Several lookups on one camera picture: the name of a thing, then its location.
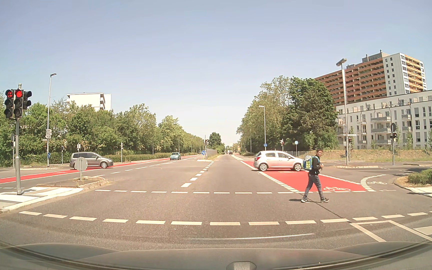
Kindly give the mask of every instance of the road sign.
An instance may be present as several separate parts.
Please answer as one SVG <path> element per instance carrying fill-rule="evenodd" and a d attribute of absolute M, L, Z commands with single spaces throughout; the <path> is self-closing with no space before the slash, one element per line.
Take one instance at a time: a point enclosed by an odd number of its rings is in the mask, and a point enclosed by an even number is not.
<path fill-rule="evenodd" d="M 74 167 L 78 171 L 82 172 L 82 171 L 86 170 L 86 168 L 88 167 L 88 161 L 86 160 L 86 158 L 80 156 L 74 162 Z"/>

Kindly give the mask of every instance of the blue backpack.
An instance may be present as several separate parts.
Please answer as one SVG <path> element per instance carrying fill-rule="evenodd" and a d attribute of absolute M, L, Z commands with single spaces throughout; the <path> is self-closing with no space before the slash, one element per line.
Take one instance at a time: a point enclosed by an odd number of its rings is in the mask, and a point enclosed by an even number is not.
<path fill-rule="evenodd" d="M 305 156 L 303 159 L 303 169 L 311 171 L 313 168 L 313 158 L 317 158 L 319 162 L 319 157 L 317 156 Z"/>

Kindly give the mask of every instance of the silver hatchback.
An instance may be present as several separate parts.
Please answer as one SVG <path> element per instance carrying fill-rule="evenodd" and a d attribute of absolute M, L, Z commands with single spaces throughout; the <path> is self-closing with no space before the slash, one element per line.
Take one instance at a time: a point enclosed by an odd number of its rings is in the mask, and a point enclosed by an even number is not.
<path fill-rule="evenodd" d="M 263 172 L 269 168 L 301 171 L 303 160 L 283 151 L 261 151 L 254 157 L 253 166 Z"/>
<path fill-rule="evenodd" d="M 106 169 L 110 166 L 113 166 L 113 160 L 110 158 L 101 156 L 94 152 L 78 152 L 71 155 L 69 167 L 75 167 L 75 161 L 78 159 L 78 157 L 85 158 L 88 161 L 88 167 L 101 167 Z"/>

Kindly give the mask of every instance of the traffic light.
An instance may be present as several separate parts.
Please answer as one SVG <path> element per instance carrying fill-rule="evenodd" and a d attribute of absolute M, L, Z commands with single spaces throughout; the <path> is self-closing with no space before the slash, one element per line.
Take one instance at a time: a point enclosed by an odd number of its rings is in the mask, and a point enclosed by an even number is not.
<path fill-rule="evenodd" d="M 4 101 L 4 105 L 6 105 L 6 109 L 4 110 L 4 115 L 6 118 L 13 118 L 13 104 L 15 100 L 15 92 L 14 90 L 6 90 L 6 100 Z"/>
<path fill-rule="evenodd" d="M 33 94 L 31 91 L 24 91 L 22 95 L 22 109 L 27 110 L 29 106 L 31 106 L 31 101 L 28 100 Z"/>
<path fill-rule="evenodd" d="M 14 118 L 21 118 L 23 116 L 23 91 L 16 89 L 14 91 Z"/>

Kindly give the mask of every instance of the lamp post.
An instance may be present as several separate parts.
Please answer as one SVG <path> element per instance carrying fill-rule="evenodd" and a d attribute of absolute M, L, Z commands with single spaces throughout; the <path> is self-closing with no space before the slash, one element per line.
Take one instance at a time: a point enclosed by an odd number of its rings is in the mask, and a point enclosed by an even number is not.
<path fill-rule="evenodd" d="M 49 92 L 47 94 L 47 125 L 46 129 L 50 128 L 50 98 L 51 98 L 51 78 L 55 76 L 56 73 L 53 73 L 49 76 Z M 47 166 L 50 166 L 50 140 L 46 139 L 46 159 L 47 159 Z"/>
<path fill-rule="evenodd" d="M 344 94 L 344 126 L 346 127 L 346 166 L 348 165 L 348 161 L 350 160 L 350 144 L 349 144 L 349 137 L 348 137 L 348 115 L 347 112 L 348 110 L 346 109 L 346 78 L 344 75 L 344 67 L 343 64 L 347 61 L 348 59 L 343 58 L 341 60 L 339 60 L 339 62 L 336 63 L 336 66 L 339 67 L 341 66 L 341 74 L 343 76 L 343 94 Z"/>
<path fill-rule="evenodd" d="M 263 105 L 259 105 L 259 107 L 262 108 L 264 114 L 264 144 L 266 145 L 266 107 Z"/>

